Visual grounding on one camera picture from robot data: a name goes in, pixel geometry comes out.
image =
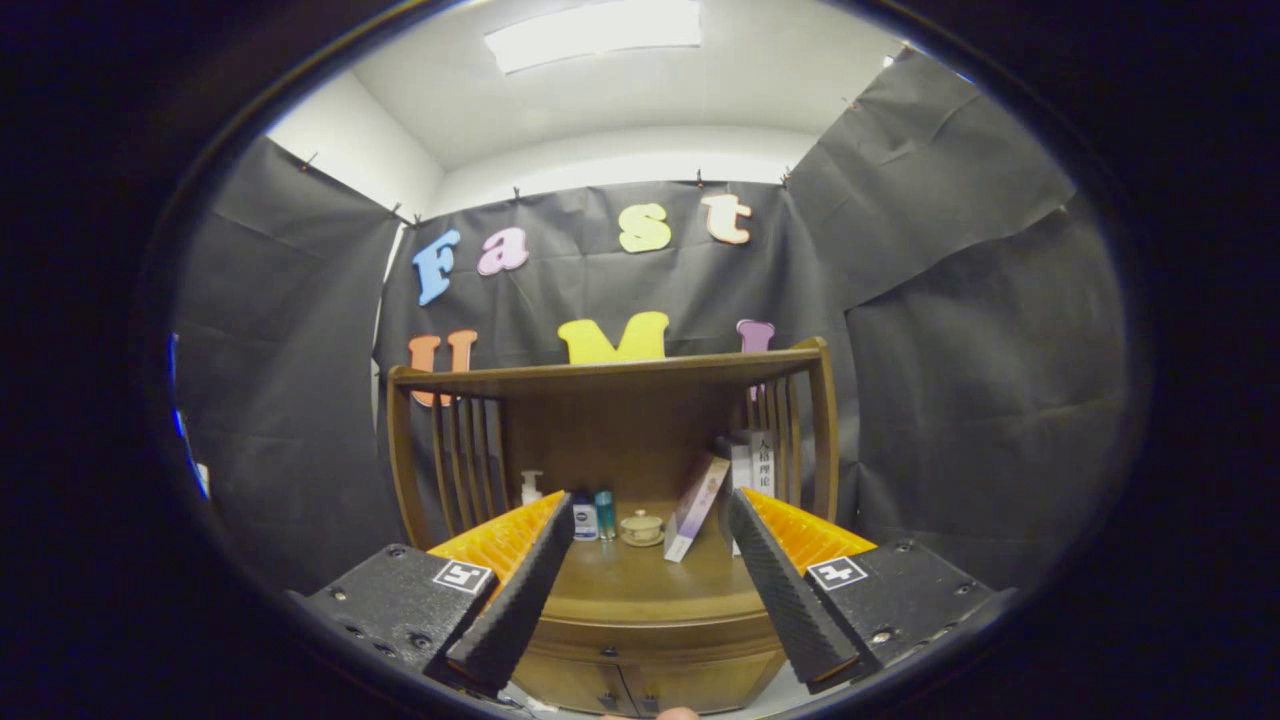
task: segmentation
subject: black backdrop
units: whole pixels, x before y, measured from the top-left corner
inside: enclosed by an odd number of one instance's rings
[[[178,402],[219,518],[270,584],[314,592],[389,542],[369,347],[399,222],[270,140],[237,163],[180,273]]]
[[[724,192],[753,209],[739,219],[746,243],[707,231],[700,200]],[[666,209],[673,237],[631,254],[618,215],[644,202]],[[479,274],[481,243],[508,227],[526,231],[529,260]],[[449,286],[420,306],[413,259],[448,231],[461,236]],[[445,370],[444,338],[472,329],[471,369],[567,363],[562,323],[593,319],[617,343],[649,310],[671,319],[668,356],[740,350],[741,319],[772,323],[772,347],[823,336],[840,411],[837,519],[879,542],[919,537],[996,587],[1048,570],[1123,477],[1128,319],[1100,225],[1036,138],[919,53],[881,73],[786,187],[589,187],[412,228],[383,292],[375,359],[408,365],[410,340],[434,334]],[[419,482],[443,533],[428,413],[411,414]],[[379,434],[385,451],[384,421]],[[809,489],[812,459],[806,436]]]

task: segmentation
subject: blue bottle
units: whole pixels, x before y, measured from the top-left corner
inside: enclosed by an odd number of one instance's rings
[[[617,539],[618,529],[613,525],[613,493],[602,489],[595,493],[595,515],[600,519],[600,539]]]

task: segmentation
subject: ceiling light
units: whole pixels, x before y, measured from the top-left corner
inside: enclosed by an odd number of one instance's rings
[[[698,47],[699,4],[691,0],[618,0],[532,18],[484,36],[498,68],[534,65],[631,47]]]

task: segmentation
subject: wooden shelf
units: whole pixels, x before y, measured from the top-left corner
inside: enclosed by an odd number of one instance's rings
[[[805,370],[819,357],[817,347],[803,347],[768,352],[691,355],[636,363],[499,368],[465,373],[425,373],[396,368],[390,374],[390,382],[399,388],[490,400],[649,391],[680,386],[744,388]]]
[[[520,496],[520,473],[530,469],[544,473],[543,492],[609,489],[620,521],[637,507],[666,521],[698,455],[717,434],[745,428],[774,432],[778,497],[799,505],[797,377],[806,378],[812,409],[813,512],[831,520],[836,398],[819,337],[787,350],[636,363],[465,373],[392,368],[388,434],[404,528],[415,547],[435,544],[417,474],[419,462],[430,460],[435,487],[428,492],[444,515],[435,536],[452,537],[508,510]],[[417,391],[436,396],[426,427],[417,428],[430,433],[430,460],[413,456]],[[590,712],[657,714],[654,703],[632,707],[628,693],[653,697],[659,708],[701,712],[750,702],[782,664],[781,644],[742,559],[730,555],[717,510],[681,562],[663,560],[660,546],[575,542],[515,679],[544,700]]]
[[[763,614],[764,606],[742,559],[732,557],[721,537],[718,502],[682,562],[663,560],[660,544],[631,547],[621,538],[575,542],[543,618],[607,625],[669,625]],[[620,502],[618,520],[637,507],[666,521],[675,502]]]

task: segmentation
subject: book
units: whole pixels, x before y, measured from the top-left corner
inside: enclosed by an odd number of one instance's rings
[[[689,489],[676,505],[676,511],[667,520],[667,537],[663,539],[662,556],[672,562],[680,562],[694,544],[694,537],[703,527],[703,520],[719,495],[730,461],[710,452],[703,452],[694,473],[690,475]]]
[[[742,430],[741,434],[751,447],[751,489],[763,496],[777,497],[774,480],[778,469],[773,460],[773,432]]]
[[[751,487],[751,446],[750,442],[735,442],[731,436],[719,436],[713,447],[716,455],[728,460],[728,477],[721,484],[723,488],[719,506],[721,536],[728,544],[730,553],[739,557],[742,555],[742,550],[737,547],[733,532],[728,527],[728,498],[735,489]]]

